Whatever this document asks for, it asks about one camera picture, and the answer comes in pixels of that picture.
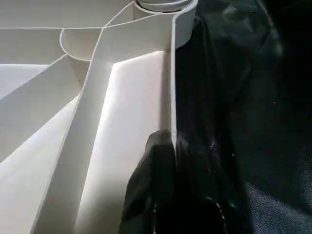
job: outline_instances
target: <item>white knob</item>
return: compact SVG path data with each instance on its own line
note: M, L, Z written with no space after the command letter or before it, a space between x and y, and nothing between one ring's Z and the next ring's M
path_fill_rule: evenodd
M179 11L188 6L192 0L137 0L145 9L157 12Z

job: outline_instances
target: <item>compartment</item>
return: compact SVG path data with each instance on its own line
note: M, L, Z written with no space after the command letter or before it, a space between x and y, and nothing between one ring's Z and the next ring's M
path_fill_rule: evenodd
M64 54L59 35L59 29L0 30L0 98Z
M30 41L21 42L24 54L18 56L31 54ZM33 50L29 60L11 58L48 63L50 57L40 57L41 52L47 51ZM64 55L0 99L0 233L30 232L87 68L88 63Z
M117 230L147 137L172 128L171 25L154 15L102 30L34 234Z

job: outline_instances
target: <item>black plastic sheet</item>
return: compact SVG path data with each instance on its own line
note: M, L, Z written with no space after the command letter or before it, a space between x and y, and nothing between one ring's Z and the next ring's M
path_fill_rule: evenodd
M312 233L312 3L200 0L120 234Z
M310 2L202 0L176 52L178 132L250 233L312 233Z

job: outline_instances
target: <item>white plastic tray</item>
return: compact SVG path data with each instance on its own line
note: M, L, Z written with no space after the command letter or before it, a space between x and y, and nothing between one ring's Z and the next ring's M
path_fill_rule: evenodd
M175 49L196 4L0 2L1 234L117 233L148 136L175 142Z

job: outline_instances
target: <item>white plastic cylinder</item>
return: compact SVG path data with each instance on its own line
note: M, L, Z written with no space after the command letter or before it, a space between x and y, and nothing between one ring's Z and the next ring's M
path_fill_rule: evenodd
M137 0L145 9L156 12L174 12L188 6L192 0Z

